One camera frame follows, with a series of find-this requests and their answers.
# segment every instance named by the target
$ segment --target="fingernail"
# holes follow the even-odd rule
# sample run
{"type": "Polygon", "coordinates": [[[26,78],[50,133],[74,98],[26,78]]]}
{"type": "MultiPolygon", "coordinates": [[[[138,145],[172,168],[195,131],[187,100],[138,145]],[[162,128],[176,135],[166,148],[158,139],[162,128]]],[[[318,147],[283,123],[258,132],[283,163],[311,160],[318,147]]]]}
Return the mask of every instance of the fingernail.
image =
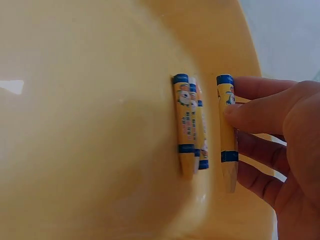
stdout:
{"type": "Polygon", "coordinates": [[[228,105],[224,110],[224,114],[226,115],[234,114],[238,110],[238,108],[240,108],[241,106],[242,104],[228,105]]]}

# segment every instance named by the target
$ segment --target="hand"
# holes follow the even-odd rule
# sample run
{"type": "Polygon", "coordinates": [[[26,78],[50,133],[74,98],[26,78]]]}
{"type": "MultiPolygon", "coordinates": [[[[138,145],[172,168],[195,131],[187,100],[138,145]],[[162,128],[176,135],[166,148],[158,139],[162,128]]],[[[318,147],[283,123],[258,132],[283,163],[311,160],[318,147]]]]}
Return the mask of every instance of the hand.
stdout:
{"type": "Polygon", "coordinates": [[[252,100],[224,113],[239,130],[239,152],[287,177],[282,182],[240,161],[238,182],[273,207],[280,240],[319,240],[320,83],[239,77],[234,84],[237,96],[252,100]]]}

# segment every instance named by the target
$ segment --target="background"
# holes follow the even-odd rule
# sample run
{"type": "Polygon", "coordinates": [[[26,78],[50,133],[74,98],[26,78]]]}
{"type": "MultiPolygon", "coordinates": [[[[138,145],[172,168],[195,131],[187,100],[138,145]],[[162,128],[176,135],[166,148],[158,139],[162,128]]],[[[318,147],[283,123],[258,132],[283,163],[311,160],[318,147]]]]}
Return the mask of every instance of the background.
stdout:
{"type": "MultiPolygon", "coordinates": [[[[251,31],[262,75],[320,82],[320,1],[239,1],[251,31]]],[[[285,179],[279,173],[276,176],[285,179]]],[[[276,218],[272,239],[278,239],[276,218]]]]}

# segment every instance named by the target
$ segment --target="crayon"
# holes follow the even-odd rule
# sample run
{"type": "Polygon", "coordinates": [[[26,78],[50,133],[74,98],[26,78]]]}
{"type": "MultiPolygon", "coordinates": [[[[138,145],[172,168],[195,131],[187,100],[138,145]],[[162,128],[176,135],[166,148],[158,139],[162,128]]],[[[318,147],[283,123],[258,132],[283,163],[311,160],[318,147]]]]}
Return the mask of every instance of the crayon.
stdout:
{"type": "Polygon", "coordinates": [[[192,112],[192,134],[194,143],[194,173],[196,174],[199,169],[200,160],[200,148],[197,145],[197,109],[198,109],[198,93],[197,93],[197,82],[194,77],[189,78],[190,84],[190,98],[191,98],[191,112],[192,112]]]}
{"type": "Polygon", "coordinates": [[[180,73],[173,77],[178,154],[182,175],[191,180],[195,168],[195,144],[192,135],[192,108],[189,77],[180,73]]]}
{"type": "Polygon", "coordinates": [[[227,193],[234,193],[237,184],[239,153],[235,129],[224,117],[228,105],[236,103],[234,79],[229,74],[216,77],[219,98],[221,165],[227,193]]]}
{"type": "Polygon", "coordinates": [[[198,97],[198,107],[196,112],[196,123],[197,123],[197,146],[199,148],[199,170],[209,168],[208,159],[208,145],[207,145],[207,127],[205,113],[203,109],[202,91],[200,85],[196,84],[196,92],[198,97]]]}

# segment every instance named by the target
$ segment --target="blue crayon band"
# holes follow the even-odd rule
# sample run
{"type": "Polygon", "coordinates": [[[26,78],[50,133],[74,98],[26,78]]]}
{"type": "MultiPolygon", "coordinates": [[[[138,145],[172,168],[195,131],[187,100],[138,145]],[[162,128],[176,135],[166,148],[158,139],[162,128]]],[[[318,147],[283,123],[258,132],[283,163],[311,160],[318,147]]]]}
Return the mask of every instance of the blue crayon band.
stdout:
{"type": "Polygon", "coordinates": [[[197,92],[196,85],[195,85],[195,84],[193,84],[193,83],[190,83],[190,92],[194,92],[194,93],[196,93],[196,92],[197,92]]]}
{"type": "Polygon", "coordinates": [[[199,161],[199,170],[208,169],[209,161],[208,160],[200,160],[199,161]]]}
{"type": "Polygon", "coordinates": [[[177,84],[177,83],[189,83],[189,77],[187,74],[185,73],[180,73],[177,74],[173,77],[173,84],[177,84]]]}
{"type": "Polygon", "coordinates": [[[235,85],[234,78],[230,74],[222,74],[216,77],[216,84],[231,84],[235,85]]]}
{"type": "Polygon", "coordinates": [[[237,151],[222,151],[221,163],[239,162],[239,153],[237,151]]]}
{"type": "Polygon", "coordinates": [[[180,154],[190,154],[195,152],[194,144],[179,144],[178,152],[180,154]]]}
{"type": "Polygon", "coordinates": [[[200,149],[198,149],[198,148],[194,149],[194,156],[200,157],[200,149]]]}

